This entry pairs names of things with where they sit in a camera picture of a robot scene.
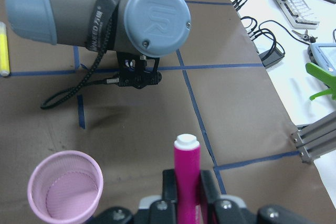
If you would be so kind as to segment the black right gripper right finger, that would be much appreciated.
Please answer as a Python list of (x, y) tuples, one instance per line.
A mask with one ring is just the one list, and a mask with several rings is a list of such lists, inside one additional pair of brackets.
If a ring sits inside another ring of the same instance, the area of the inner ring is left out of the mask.
[(213, 180), (212, 172), (201, 170), (199, 183), (199, 202), (203, 223), (218, 223), (215, 203), (220, 193)]

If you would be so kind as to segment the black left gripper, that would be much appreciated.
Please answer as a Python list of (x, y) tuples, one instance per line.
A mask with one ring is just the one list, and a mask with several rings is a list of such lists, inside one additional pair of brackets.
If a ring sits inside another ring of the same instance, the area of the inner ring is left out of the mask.
[(160, 83), (162, 75), (158, 72), (160, 59), (145, 55), (117, 52), (119, 87), (142, 89)]

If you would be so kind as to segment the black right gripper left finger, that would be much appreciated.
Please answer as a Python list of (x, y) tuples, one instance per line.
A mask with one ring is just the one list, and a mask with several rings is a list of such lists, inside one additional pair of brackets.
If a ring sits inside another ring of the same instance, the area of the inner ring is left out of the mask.
[(162, 172), (162, 199), (177, 203), (177, 183), (174, 169)]

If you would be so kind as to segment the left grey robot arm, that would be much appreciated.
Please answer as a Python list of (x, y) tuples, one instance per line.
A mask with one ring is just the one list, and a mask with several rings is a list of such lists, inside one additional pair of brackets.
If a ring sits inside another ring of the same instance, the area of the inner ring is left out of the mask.
[(158, 84), (147, 60), (178, 50), (187, 40), (191, 15), (185, 0), (5, 0), (18, 36), (56, 45), (117, 54), (119, 86)]

